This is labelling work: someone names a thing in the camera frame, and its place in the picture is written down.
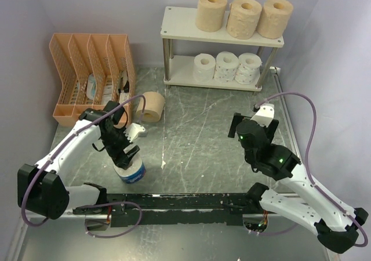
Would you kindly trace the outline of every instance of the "marble surface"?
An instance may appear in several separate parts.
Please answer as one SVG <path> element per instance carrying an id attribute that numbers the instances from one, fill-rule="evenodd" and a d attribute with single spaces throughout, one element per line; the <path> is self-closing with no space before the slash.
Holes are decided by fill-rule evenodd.
<path id="1" fill-rule="evenodd" d="M 272 75 L 267 77 L 261 92 L 253 93 L 183 86 L 166 89 L 163 74 L 163 68 L 137 69 L 136 93 L 156 91 L 165 97 L 161 120 L 144 124 L 148 136 L 138 141 L 147 170 L 143 179 L 125 184 L 115 173 L 107 153 L 90 147 L 72 168 L 65 184 L 92 182 L 106 187 L 109 193 L 241 193 L 255 182 L 273 187 L 273 180 L 252 172 L 244 161 L 237 137 L 227 137 L 233 113 L 252 115 L 256 102 L 277 93 Z M 293 150 L 281 102 L 272 103 L 275 118 L 280 121 L 274 143 Z M 69 131 L 70 128 L 59 126 L 53 146 Z M 275 190 L 290 192 L 284 186 Z"/>
<path id="2" fill-rule="evenodd" d="M 290 220 L 272 215 L 267 231 L 274 233 L 290 226 Z M 120 232 L 122 228 L 109 228 L 99 234 Z M 82 218 L 61 217 L 42 227 L 28 228 L 18 261 L 35 260 L 329 261 L 329 258 L 316 236 L 302 226 L 274 238 L 249 235 L 243 226 L 222 223 L 139 225 L 119 238 L 94 239 L 85 234 Z"/>

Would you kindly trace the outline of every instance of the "white shelf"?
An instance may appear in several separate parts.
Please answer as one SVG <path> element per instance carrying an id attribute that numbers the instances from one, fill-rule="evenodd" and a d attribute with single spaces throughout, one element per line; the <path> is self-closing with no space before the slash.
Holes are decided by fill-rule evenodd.
<path id="1" fill-rule="evenodd" d="M 167 85 L 177 86 L 191 86 L 191 87 L 204 87 L 204 88 L 217 88 L 217 89 L 231 89 L 231 90 L 244 90 L 244 91 L 261 91 L 261 88 L 256 88 L 258 78 L 249 85 L 239 84 L 236 80 L 227 83 L 219 83 L 215 80 L 200 83 L 193 77 L 193 63 L 195 57 L 192 56 L 179 56 L 175 55 L 170 59 L 170 80 L 165 81 Z"/>
<path id="2" fill-rule="evenodd" d="M 204 32 L 196 27 L 196 12 L 193 8 L 166 7 L 162 20 L 161 38 L 183 39 L 188 41 L 219 42 L 224 44 L 267 46 L 281 48 L 283 37 L 264 38 L 255 32 L 249 39 L 236 39 L 226 29 L 229 12 L 225 12 L 223 26 L 216 32 Z"/>

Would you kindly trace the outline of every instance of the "metal shelf leg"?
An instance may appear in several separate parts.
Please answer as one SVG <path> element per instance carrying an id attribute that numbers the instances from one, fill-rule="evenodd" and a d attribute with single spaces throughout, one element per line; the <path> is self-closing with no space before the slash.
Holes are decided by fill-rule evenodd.
<path id="1" fill-rule="evenodd" d="M 174 58 L 174 51 L 173 51 L 173 39 L 169 39 L 169 58 Z"/>
<path id="2" fill-rule="evenodd" d="M 264 51 L 264 47 L 263 46 L 259 46 L 259 48 L 257 49 L 257 55 L 261 58 L 261 55 L 263 54 L 263 51 Z"/>
<path id="3" fill-rule="evenodd" d="M 170 47 L 169 47 L 169 39 L 162 39 L 162 46 L 163 46 L 163 65 L 165 66 L 165 81 L 169 81 L 169 73 L 170 73 Z"/>
<path id="4" fill-rule="evenodd" d="M 262 84 L 265 80 L 265 77 L 267 76 L 268 72 L 270 72 L 270 67 L 271 67 L 271 64 L 272 64 L 272 61 L 273 61 L 274 57 L 276 56 L 277 50 L 278 50 L 278 48 L 273 48 L 272 49 L 272 52 L 269 55 L 268 60 L 265 63 L 263 72 L 261 73 L 261 76 L 260 76 L 259 80 L 257 81 L 257 83 L 255 85 L 256 88 L 260 88 L 262 86 Z"/>

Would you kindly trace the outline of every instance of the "paper towel roll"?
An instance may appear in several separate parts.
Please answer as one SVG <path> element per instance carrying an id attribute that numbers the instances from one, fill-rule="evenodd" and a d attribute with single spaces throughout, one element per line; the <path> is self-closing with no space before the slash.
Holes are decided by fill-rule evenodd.
<path id="1" fill-rule="evenodd" d="M 221 83 L 230 82 L 234 79 L 239 61 L 231 52 L 220 52 L 216 56 L 214 79 Z"/>
<path id="2" fill-rule="evenodd" d="M 198 0 L 196 26 L 202 31 L 221 29 L 227 0 Z"/>
<path id="3" fill-rule="evenodd" d="M 146 92 L 143 93 L 143 95 L 146 98 L 146 108 L 144 109 L 143 121 L 150 123 L 158 122 L 161 119 L 165 98 L 157 92 Z M 137 111 L 135 112 L 136 117 L 140 117 L 142 108 L 143 99 L 140 99 Z"/>
<path id="4" fill-rule="evenodd" d="M 266 0 L 256 31 L 269 39 L 281 37 L 293 9 L 294 6 L 287 0 Z"/>
<path id="5" fill-rule="evenodd" d="M 198 82 L 208 82 L 213 79 L 215 72 L 215 58 L 210 54 L 201 53 L 195 57 L 193 77 Z"/>
<path id="6" fill-rule="evenodd" d="M 261 5 L 255 0 L 234 0 L 230 5 L 227 31 L 237 39 L 249 39 L 255 32 Z"/>

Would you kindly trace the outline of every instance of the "robotic arm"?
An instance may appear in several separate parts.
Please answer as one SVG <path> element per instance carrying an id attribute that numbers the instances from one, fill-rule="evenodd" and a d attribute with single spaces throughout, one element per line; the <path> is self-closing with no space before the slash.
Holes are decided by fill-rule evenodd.
<path id="1" fill-rule="evenodd" d="M 133 142 L 139 137 L 146 135 L 144 127 L 138 124 L 131 124 L 121 129 L 115 128 L 124 108 L 117 111 L 110 117 L 100 121 L 98 125 L 92 125 L 80 134 L 76 133 L 89 125 L 92 121 L 102 117 L 118 106 L 113 101 L 108 102 L 103 111 L 87 109 L 79 117 L 72 131 L 58 144 L 50 154 L 40 159 L 35 165 L 23 165 L 18 171 L 18 205 L 21 206 L 24 194 L 32 178 L 42 167 L 50 156 L 60 150 L 56 159 L 45 169 L 33 186 L 27 200 L 26 209 L 38 213 L 46 218 L 57 219 L 66 209 L 74 209 L 84 205 L 104 204 L 107 202 L 107 190 L 92 183 L 84 183 L 81 186 L 66 186 L 66 177 L 74 167 L 75 161 L 86 150 L 98 140 L 101 140 L 108 155 L 114 164 L 121 169 L 128 169 L 130 161 L 139 151 L 138 146 Z M 61 148 L 65 140 L 71 141 Z"/>
<path id="2" fill-rule="evenodd" d="M 107 203 L 107 190 L 104 187 L 92 183 L 66 187 L 66 176 L 86 146 L 92 144 L 97 150 L 94 143 L 98 140 L 101 140 L 103 149 L 106 149 L 117 167 L 128 169 L 131 166 L 131 160 L 139 151 L 139 147 L 135 146 L 133 142 L 138 137 L 145 136 L 146 130 L 138 124 L 131 124 L 127 128 L 115 128 L 114 125 L 118 124 L 125 110 L 120 108 L 111 116 L 106 114 L 117 106 L 118 103 L 110 101 L 103 110 L 87 109 L 81 114 L 72 131 L 50 154 L 35 165 L 25 164 L 19 169 L 19 206 L 22 205 L 26 190 L 31 181 L 35 181 L 37 173 L 41 173 L 41 175 L 37 177 L 26 202 L 26 209 L 29 211 L 46 218 L 57 219 L 67 209 L 74 209 L 78 212 L 76 208 L 80 206 Z M 97 121 L 103 116 L 107 117 L 102 118 L 97 125 L 86 128 L 92 121 Z M 163 209 L 172 210 L 182 215 L 184 222 L 188 221 L 188 215 L 194 215 L 196 219 L 192 223 L 194 221 L 204 222 L 203 216 L 206 216 L 207 223 L 223 222 L 226 219 L 226 211 L 229 211 L 229 214 L 233 215 L 228 218 L 229 222 L 232 225 L 239 225 L 239 221 L 237 224 L 233 224 L 234 219 L 238 220 L 238 215 L 263 209 L 282 215 L 304 226 L 330 250 L 337 253 L 345 252 L 356 245 L 359 236 L 357 230 L 366 222 L 368 213 L 363 208 L 353 208 L 340 201 L 319 181 L 313 177 L 310 178 L 311 175 L 307 173 L 305 166 L 293 152 L 284 146 L 273 144 L 272 140 L 278 124 L 278 120 L 274 119 L 274 106 L 264 104 L 252 118 L 235 113 L 228 137 L 233 138 L 237 133 L 238 140 L 244 149 L 245 161 L 251 164 L 254 172 L 261 172 L 289 187 L 307 205 L 286 198 L 260 183 L 256 183 L 247 193 L 227 194 L 226 197 L 225 194 L 176 194 L 171 196 L 134 194 L 125 195 L 125 198 L 129 197 L 131 201 L 137 201 L 137 203 L 131 204 L 137 206 L 139 210 L 140 205 L 145 206 L 147 220 L 143 223 L 157 223 L 158 220 L 149 219 L 152 209 L 156 213 L 154 218 L 158 219 L 160 215 L 163 215 L 165 224 L 169 223 L 169 218 L 175 222 L 171 212 L 169 212 L 169 216 L 166 216 L 167 212 L 158 213 L 156 211 Z M 42 171 L 45 164 L 52 160 L 51 156 L 55 155 L 57 157 L 53 162 Z M 233 201 L 237 201 L 239 206 L 233 204 Z M 334 202 L 340 205 L 343 210 L 339 206 L 337 208 Z M 200 208 L 212 212 L 198 211 Z M 187 216 L 184 216 L 183 209 L 188 209 Z M 209 216 L 214 213 L 218 215 L 211 219 Z"/>
<path id="3" fill-rule="evenodd" d="M 272 144 L 278 121 L 273 119 L 274 106 L 264 104 L 252 117 L 235 113 L 228 137 L 235 132 L 245 150 L 245 161 L 254 172 L 262 172 L 299 195 L 308 205 L 279 195 L 267 186 L 256 183 L 248 192 L 254 194 L 262 209 L 282 215 L 317 235 L 318 240 L 330 250 L 343 253 L 355 245 L 357 226 L 350 215 L 363 225 L 368 213 L 362 208 L 352 208 L 341 202 L 319 181 L 315 183 L 331 199 L 340 204 L 348 215 L 340 212 L 308 179 L 304 165 L 288 148 Z"/>

